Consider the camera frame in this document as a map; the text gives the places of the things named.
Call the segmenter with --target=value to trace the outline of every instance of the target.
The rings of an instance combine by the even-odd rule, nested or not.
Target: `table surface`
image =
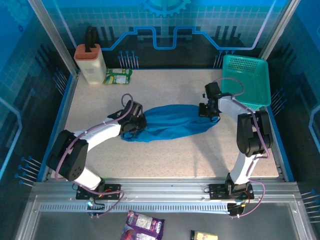
[[[198,105],[205,85],[221,70],[134,70],[130,84],[88,85],[83,76],[75,89],[65,129],[75,132],[101,123],[132,94],[143,110],[171,105]],[[173,140],[126,142],[111,138],[88,152],[86,166],[104,178],[226,177],[239,150],[237,126],[227,115],[207,132]],[[252,176],[277,177],[273,157],[259,160]]]

